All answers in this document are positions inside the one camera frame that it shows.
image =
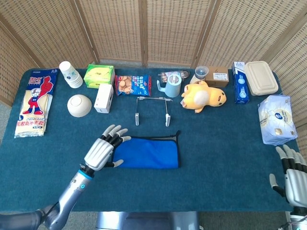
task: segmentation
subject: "white box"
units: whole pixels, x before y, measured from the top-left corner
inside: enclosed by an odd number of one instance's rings
[[[100,84],[94,104],[94,108],[97,110],[97,112],[104,114],[108,114],[110,112],[113,93],[114,90],[112,85]]]

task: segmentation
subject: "snack package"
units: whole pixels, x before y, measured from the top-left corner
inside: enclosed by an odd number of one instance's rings
[[[282,145],[297,138],[289,96],[268,96],[260,103],[258,113],[264,144]]]
[[[115,76],[116,94],[131,94],[150,96],[152,87],[152,78],[149,75],[144,76]]]
[[[58,69],[33,70],[24,94],[14,138],[43,136]]]
[[[159,74],[159,76],[161,76],[161,81],[164,83],[167,83],[167,79],[173,75],[181,77],[181,80],[184,81],[185,78],[188,78],[190,76],[190,72],[187,70],[181,70],[181,71],[172,71],[172,72],[162,72]]]

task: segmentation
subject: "robot finger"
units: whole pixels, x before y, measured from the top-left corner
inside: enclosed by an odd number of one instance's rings
[[[124,133],[127,133],[127,132],[128,132],[128,129],[124,128],[124,129],[118,131],[117,134],[121,137]]]
[[[114,127],[106,137],[106,141],[110,141],[114,137],[115,133],[121,129],[121,126]]]
[[[305,159],[303,158],[302,154],[300,154],[299,152],[296,153],[299,158],[300,158],[300,161],[301,161],[301,165],[302,165],[302,168],[303,168],[303,171],[307,173],[307,164],[306,164],[306,161]]]
[[[292,150],[287,145],[283,145],[283,149],[286,152],[286,155],[288,156],[291,169],[296,169]]]
[[[109,134],[109,132],[115,127],[115,125],[110,125],[108,128],[106,128],[106,130],[103,132],[103,134],[101,135],[101,139],[105,140],[107,135]]]
[[[130,136],[125,136],[125,137],[122,137],[123,139],[123,142],[127,141],[127,140],[131,140],[131,137]]]
[[[283,172],[284,172],[284,174],[286,174],[287,169],[291,168],[289,159],[288,159],[286,153],[282,150],[282,148],[276,147],[276,151],[278,152],[280,159],[282,160]]]
[[[131,140],[131,137],[125,136],[125,137],[121,137],[120,139],[116,140],[113,144],[114,148],[117,148],[122,142],[127,141],[127,140]]]
[[[275,192],[277,192],[282,197],[285,197],[285,194],[286,194],[285,190],[277,184],[275,175],[272,173],[270,174],[270,184],[271,184],[272,189]]]
[[[294,149],[292,149],[291,151],[292,151],[293,156],[294,156],[294,162],[295,162],[296,169],[299,170],[299,171],[303,171],[303,167],[302,167],[299,155],[295,152]]]
[[[116,132],[116,134],[112,137],[112,139],[109,141],[109,143],[110,143],[110,144],[114,144],[115,141],[116,141],[117,139],[119,139],[119,138],[120,138],[124,133],[126,133],[127,131],[128,131],[128,129],[127,129],[127,128],[124,128],[124,129],[122,129],[122,130]]]

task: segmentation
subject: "cartoon character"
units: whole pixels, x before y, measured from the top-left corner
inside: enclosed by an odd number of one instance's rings
[[[34,88],[31,90],[32,97],[28,101],[30,107],[27,111],[24,111],[23,114],[31,114],[33,111],[33,106],[35,115],[44,114],[44,112],[39,107],[38,99],[40,99],[42,96],[46,95],[52,90],[53,84],[50,82],[50,80],[50,76],[44,77],[44,81],[41,84],[40,88]]]
[[[226,102],[223,90],[209,87],[204,81],[186,85],[181,97],[184,97],[181,101],[182,107],[195,109],[195,113],[200,113],[206,105],[217,107]]]

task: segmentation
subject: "table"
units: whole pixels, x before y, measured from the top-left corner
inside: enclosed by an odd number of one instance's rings
[[[116,73],[151,74],[152,97],[158,97],[165,94],[157,90],[157,74],[168,70],[116,69]],[[83,77],[86,70],[78,71]],[[109,114],[92,109],[85,117],[72,117],[68,99],[84,94],[94,102],[97,89],[85,84],[72,89],[59,74],[45,135],[13,139],[30,73],[26,71],[21,79],[0,148],[0,211],[33,211],[55,203],[93,142],[113,123],[128,128],[132,136],[168,136],[181,130],[181,166],[173,170],[105,168],[95,174],[74,211],[290,210],[269,183],[270,173],[281,186],[284,178],[274,146],[264,145],[261,139],[257,104],[266,96],[234,104],[231,71],[223,106],[208,106],[194,114],[183,109],[177,97],[168,104],[169,127],[165,127],[165,105],[150,101],[139,107],[142,122],[135,126],[136,96],[131,95],[114,96]],[[295,141],[288,144],[298,150]]]

